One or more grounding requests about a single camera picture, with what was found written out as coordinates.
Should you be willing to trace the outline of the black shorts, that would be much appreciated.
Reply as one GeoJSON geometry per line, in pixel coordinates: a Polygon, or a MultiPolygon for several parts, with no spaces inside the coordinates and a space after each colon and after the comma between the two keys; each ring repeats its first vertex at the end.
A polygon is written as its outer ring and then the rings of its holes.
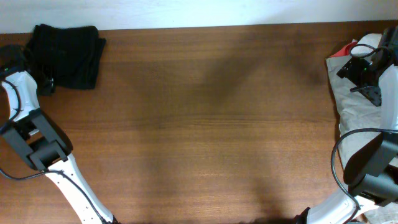
{"type": "Polygon", "coordinates": [[[28,55],[56,86],[92,90],[106,45],[95,26],[55,28],[36,25],[26,47],[28,55]]]}

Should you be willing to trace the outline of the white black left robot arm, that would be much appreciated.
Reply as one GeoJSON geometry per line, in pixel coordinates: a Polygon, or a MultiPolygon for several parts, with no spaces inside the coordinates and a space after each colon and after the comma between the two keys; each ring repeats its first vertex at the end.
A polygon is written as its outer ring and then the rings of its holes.
{"type": "Polygon", "coordinates": [[[1,47],[1,86],[10,109],[1,136],[35,171],[30,178],[49,178],[82,223],[117,224],[82,176],[68,136],[40,109],[38,96],[53,93],[53,79],[37,69],[32,53],[23,46],[1,47]]]}

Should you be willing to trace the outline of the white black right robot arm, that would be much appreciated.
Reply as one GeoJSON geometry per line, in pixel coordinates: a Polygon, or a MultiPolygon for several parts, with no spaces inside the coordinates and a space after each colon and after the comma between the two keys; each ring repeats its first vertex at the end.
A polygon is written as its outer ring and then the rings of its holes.
{"type": "Polygon", "coordinates": [[[354,223],[397,203],[397,28],[365,35],[326,64],[340,114],[330,159],[338,190],[294,223],[354,223]]]}

